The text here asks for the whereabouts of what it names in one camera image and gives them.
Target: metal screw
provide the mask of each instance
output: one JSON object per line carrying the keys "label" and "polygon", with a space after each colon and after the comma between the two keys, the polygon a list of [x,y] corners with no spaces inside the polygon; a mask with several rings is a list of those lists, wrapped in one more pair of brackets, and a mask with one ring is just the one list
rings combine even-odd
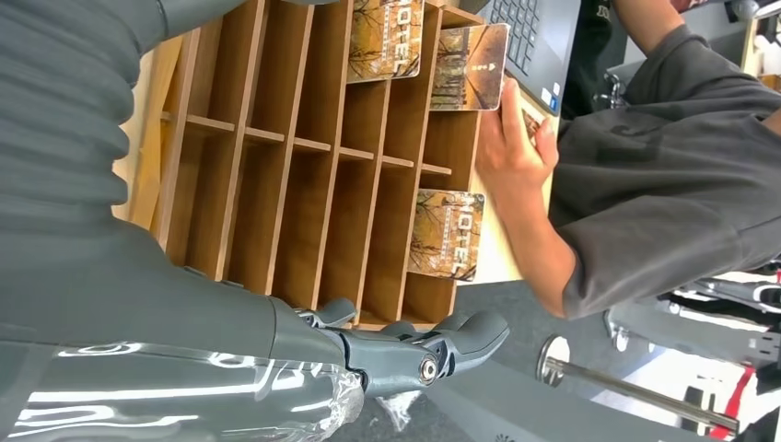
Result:
{"label": "metal screw", "polygon": [[437,378],[437,361],[434,356],[426,355],[420,363],[420,380],[425,385],[429,385]]}

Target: desk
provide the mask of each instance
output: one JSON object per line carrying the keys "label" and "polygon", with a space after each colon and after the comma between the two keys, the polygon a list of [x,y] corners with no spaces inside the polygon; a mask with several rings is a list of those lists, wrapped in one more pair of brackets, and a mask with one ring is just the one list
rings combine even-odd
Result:
{"label": "desk", "polygon": [[762,72],[762,53],[754,48],[754,38],[756,37],[759,20],[752,20],[746,29],[746,39],[743,43],[743,57],[740,61],[740,69],[751,76],[759,76]]}

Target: red object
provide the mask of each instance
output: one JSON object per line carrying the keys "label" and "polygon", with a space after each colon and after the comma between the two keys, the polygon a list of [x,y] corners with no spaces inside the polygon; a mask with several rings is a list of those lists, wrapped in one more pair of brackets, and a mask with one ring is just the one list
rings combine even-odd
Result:
{"label": "red object", "polygon": [[[732,397],[727,402],[727,410],[724,412],[729,417],[738,417],[738,411],[740,410],[740,398],[743,396],[743,391],[746,390],[746,386],[749,385],[749,381],[754,376],[753,367],[747,366],[746,371],[743,372],[743,376],[740,377],[738,385],[735,386],[735,391],[732,393]],[[715,428],[710,432],[710,436],[714,439],[724,440],[729,436],[727,428],[722,426]]]}

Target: robotic hand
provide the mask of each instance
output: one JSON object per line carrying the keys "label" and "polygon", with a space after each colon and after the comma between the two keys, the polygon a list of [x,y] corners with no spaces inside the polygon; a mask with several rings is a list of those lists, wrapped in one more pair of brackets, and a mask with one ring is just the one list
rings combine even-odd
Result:
{"label": "robotic hand", "polygon": [[345,366],[361,375],[368,397],[422,390],[439,378],[479,366],[509,335],[507,322],[489,312],[464,321],[451,316],[425,333],[403,321],[379,333],[338,329],[356,314],[346,299],[316,312],[297,312],[342,348]]}

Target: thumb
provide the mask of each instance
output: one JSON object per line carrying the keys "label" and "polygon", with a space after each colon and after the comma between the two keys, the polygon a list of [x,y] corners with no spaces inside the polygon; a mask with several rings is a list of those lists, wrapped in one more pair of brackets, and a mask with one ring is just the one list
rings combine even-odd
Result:
{"label": "thumb", "polygon": [[534,134],[537,153],[545,166],[555,166],[559,161],[559,150],[556,145],[556,133],[550,119],[545,119]]}

